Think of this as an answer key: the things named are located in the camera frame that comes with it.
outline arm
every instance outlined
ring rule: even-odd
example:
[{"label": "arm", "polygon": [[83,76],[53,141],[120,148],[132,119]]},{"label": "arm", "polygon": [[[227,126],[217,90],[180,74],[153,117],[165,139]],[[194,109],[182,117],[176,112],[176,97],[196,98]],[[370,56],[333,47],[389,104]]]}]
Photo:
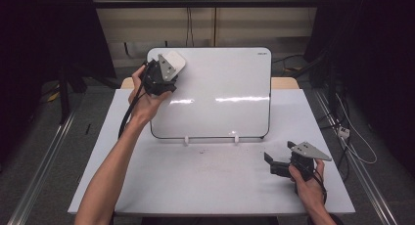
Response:
[{"label": "arm", "polygon": [[[321,159],[316,159],[317,163],[317,177],[321,175],[323,177],[324,173],[324,162]],[[312,221],[316,225],[320,224],[334,224],[335,221],[331,218],[329,212],[327,212],[326,207],[323,202],[323,192],[321,191],[320,185],[315,181],[315,179],[310,179],[306,182],[301,177],[300,172],[292,165],[289,167],[290,173],[293,176],[294,180],[297,182],[297,188],[299,190],[299,197],[302,204],[304,205],[305,211],[311,217]]]},{"label": "arm", "polygon": [[[130,103],[140,86],[138,77],[143,70],[144,67],[140,67],[132,74],[134,90],[128,99]],[[146,94],[140,98],[124,132],[91,179],[79,206],[75,224],[109,224],[138,137],[170,93],[163,93],[156,98]]]}]

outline white table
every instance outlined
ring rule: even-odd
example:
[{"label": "white table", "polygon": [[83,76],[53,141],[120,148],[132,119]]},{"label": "white table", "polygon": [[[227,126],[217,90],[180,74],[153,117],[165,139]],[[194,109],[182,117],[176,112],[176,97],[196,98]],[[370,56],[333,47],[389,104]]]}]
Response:
[{"label": "white table", "polygon": [[[130,90],[117,90],[82,180],[69,207],[77,213],[93,174],[115,144]],[[288,161],[287,141],[307,141],[330,156],[302,90],[272,90],[270,130],[256,143],[166,143],[142,132],[115,207],[138,216],[259,216],[304,213],[294,184],[272,175],[263,152]],[[326,161],[326,207],[353,213],[345,185]]]}]

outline white board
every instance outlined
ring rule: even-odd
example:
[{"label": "white board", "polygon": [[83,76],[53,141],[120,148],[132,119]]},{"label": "white board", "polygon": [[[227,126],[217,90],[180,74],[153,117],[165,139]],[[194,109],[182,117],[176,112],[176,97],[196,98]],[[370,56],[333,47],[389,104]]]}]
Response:
[{"label": "white board", "polygon": [[271,52],[267,48],[155,48],[176,51],[186,66],[177,90],[152,120],[155,137],[261,138],[269,130]]}]

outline white tabletop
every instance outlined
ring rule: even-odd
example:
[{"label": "white tabletop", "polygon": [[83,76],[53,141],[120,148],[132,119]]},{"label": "white tabletop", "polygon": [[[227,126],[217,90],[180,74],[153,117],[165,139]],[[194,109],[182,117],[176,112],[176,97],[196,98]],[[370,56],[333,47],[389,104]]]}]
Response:
[{"label": "white tabletop", "polygon": [[[117,90],[96,146],[69,207],[76,213],[93,174],[115,144],[130,90]],[[252,143],[166,143],[142,132],[115,207],[151,216],[290,215],[304,213],[294,184],[272,175],[263,152],[289,161],[287,141],[307,141],[330,155],[302,90],[272,90],[269,133]],[[326,207],[355,212],[332,161],[326,161]]]}]

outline human hand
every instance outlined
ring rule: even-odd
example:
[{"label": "human hand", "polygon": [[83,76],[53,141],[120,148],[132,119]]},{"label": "human hand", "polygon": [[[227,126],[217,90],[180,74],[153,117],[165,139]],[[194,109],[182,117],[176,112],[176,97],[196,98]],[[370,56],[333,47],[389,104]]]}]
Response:
[{"label": "human hand", "polygon": [[[321,159],[316,159],[315,162],[317,167],[314,175],[323,183],[324,162]],[[289,170],[293,180],[297,183],[302,205],[314,224],[336,224],[324,207],[324,195],[320,184],[314,178],[305,182],[301,177],[301,173],[291,164]]]},{"label": "human hand", "polygon": [[[141,85],[140,75],[144,72],[145,66],[141,66],[132,74],[132,80],[134,83],[134,90],[131,92],[128,98],[128,102],[131,104],[134,97],[136,96],[138,89]],[[170,91],[164,92],[157,97],[152,97],[146,93],[144,87],[140,91],[141,98],[139,99],[137,105],[134,107],[131,112],[131,120],[139,120],[147,123],[150,121],[157,113],[159,106],[163,100],[165,100],[171,94]]]}]

